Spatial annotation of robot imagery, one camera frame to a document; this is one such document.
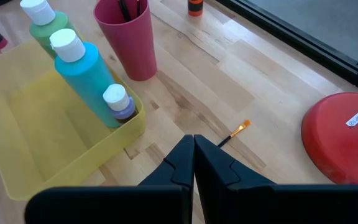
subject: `orange bottle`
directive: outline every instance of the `orange bottle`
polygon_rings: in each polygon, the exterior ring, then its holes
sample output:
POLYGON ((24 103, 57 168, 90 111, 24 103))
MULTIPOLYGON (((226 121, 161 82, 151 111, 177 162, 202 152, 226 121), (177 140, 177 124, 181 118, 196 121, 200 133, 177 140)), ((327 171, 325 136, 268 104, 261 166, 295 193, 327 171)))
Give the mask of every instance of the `orange bottle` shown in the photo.
POLYGON ((203 0, 188 0, 189 15, 199 16, 203 13, 203 0))

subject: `purple paint bottle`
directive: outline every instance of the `purple paint bottle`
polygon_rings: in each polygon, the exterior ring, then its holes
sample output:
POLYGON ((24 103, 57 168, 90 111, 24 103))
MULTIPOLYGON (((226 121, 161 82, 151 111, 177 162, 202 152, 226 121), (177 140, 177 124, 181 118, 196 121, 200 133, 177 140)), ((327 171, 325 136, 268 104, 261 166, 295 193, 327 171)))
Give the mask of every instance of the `purple paint bottle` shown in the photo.
POLYGON ((134 99, 120 84, 112 84, 103 93, 103 99, 111 108, 115 119, 124 124, 137 115, 134 99))

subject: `red plastic base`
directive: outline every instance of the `red plastic base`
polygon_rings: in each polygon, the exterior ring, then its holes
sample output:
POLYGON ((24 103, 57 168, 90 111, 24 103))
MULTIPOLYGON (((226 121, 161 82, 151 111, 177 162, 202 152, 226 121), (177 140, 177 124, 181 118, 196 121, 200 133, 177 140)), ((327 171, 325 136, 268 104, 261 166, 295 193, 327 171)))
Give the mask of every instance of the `red plastic base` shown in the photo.
POLYGON ((337 184, 358 184, 358 93, 339 93, 315 104, 302 122, 302 140, 318 169, 337 184))

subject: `red cup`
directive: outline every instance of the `red cup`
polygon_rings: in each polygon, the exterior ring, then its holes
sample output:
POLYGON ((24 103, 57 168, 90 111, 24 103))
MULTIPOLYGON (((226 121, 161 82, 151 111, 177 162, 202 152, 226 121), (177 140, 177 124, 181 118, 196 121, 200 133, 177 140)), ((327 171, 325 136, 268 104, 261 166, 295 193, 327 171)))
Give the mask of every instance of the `red cup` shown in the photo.
POLYGON ((137 17, 136 0, 125 3, 132 18, 130 22, 125 22, 118 0, 100 0, 94 17, 128 77, 135 81, 148 80, 157 71, 149 4, 147 0, 140 0, 137 17))

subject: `red object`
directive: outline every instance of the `red object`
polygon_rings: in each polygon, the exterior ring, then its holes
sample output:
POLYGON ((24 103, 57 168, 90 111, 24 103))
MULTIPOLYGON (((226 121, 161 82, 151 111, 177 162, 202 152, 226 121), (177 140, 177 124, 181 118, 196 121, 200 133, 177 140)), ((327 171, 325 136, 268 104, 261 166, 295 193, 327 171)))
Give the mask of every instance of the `red object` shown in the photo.
POLYGON ((357 113, 358 93, 339 93, 319 101, 303 118, 307 153, 337 184, 358 184, 358 124, 346 124, 357 113))
POLYGON ((0 50, 3 49, 7 45, 7 40, 3 38, 2 41, 0 41, 0 50))
POLYGON ((144 81, 157 72, 154 54, 153 30, 147 0, 140 0, 140 16, 136 14, 137 1, 125 1, 131 18, 125 22, 117 1, 100 0, 94 17, 117 54, 128 77, 144 81))
POLYGON ((187 8, 191 16, 200 16, 203 13, 204 0, 188 0, 187 8))

